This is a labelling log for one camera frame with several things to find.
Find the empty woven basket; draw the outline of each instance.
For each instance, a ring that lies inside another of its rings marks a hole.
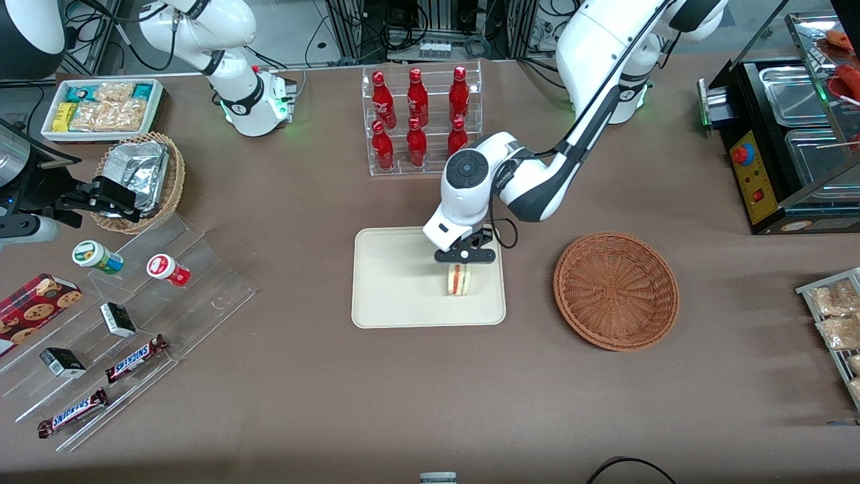
[[[138,223],[133,223],[126,219],[102,217],[96,213],[91,214],[95,223],[101,228],[112,232],[121,232],[127,235],[137,235],[138,233],[143,232],[146,227],[154,225],[159,221],[169,219],[176,211],[176,206],[179,205],[179,200],[182,197],[182,184],[185,183],[185,161],[182,158],[182,153],[179,152],[179,149],[176,147],[173,140],[161,133],[140,134],[133,138],[129,138],[128,140],[123,140],[120,144],[131,145],[135,143],[145,143],[146,141],[158,141],[170,149],[167,176],[164,178],[164,187],[162,189],[161,201],[159,202],[161,207],[158,209],[158,213],[149,219],[140,219]],[[104,170],[105,163],[108,161],[108,154],[110,154],[110,151],[106,152],[105,155],[101,157],[101,163],[99,163],[98,167],[95,169],[96,175],[101,175],[101,172]]]
[[[601,232],[568,246],[552,286],[564,319],[586,340],[614,351],[657,344],[678,316],[678,284],[654,249]]]

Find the white jar with green lid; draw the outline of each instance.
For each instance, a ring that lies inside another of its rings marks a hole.
[[[94,240],[84,240],[71,252],[71,260],[81,267],[93,267],[105,274],[116,274],[122,269],[123,258]]]

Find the beige tray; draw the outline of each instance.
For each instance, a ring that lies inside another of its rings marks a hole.
[[[473,264],[469,293],[448,295],[448,266],[417,226],[366,228],[355,236],[353,323],[359,328],[497,325],[505,319],[501,252]]]

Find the cookie box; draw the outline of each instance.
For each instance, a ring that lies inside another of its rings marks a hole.
[[[39,274],[0,301],[0,357],[83,297],[72,282]]]
[[[138,129],[137,131],[108,132],[54,131],[54,118],[57,116],[57,111],[61,109],[61,105],[64,104],[65,101],[67,101],[69,93],[77,89],[85,88],[87,86],[98,85],[103,82],[120,82],[137,84],[138,86],[141,84],[152,86],[146,100],[146,110],[144,111],[144,119],[140,123],[140,129]],[[150,129],[152,128],[152,124],[155,122],[156,114],[158,112],[158,105],[161,102],[163,91],[164,88],[162,84],[154,78],[115,77],[71,79],[63,81],[59,84],[59,86],[57,86],[57,94],[54,95],[53,101],[51,102],[51,107],[48,109],[48,115],[45,118],[45,122],[42,124],[42,136],[44,136],[46,140],[50,140],[54,143],[62,145],[64,143],[107,143],[111,141],[125,140],[131,138],[132,136],[146,134],[150,131]]]

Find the yellow control panel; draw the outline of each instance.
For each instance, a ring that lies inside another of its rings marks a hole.
[[[750,214],[752,223],[757,224],[775,213],[778,205],[753,132],[744,135],[728,154],[732,157],[734,175],[738,178],[746,211]]]

